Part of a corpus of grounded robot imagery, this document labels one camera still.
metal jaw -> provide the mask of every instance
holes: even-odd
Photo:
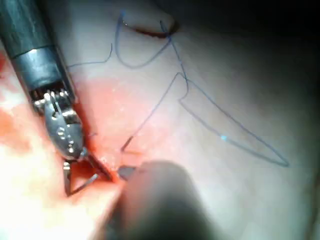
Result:
[[[66,91],[48,91],[44,94],[44,121],[51,141],[64,159],[64,188],[67,196],[84,189],[96,180],[99,174],[105,175],[109,181],[113,180],[109,171],[85,148],[82,122],[72,108]],[[71,165],[83,160],[88,161],[98,173],[84,185],[71,191]]]

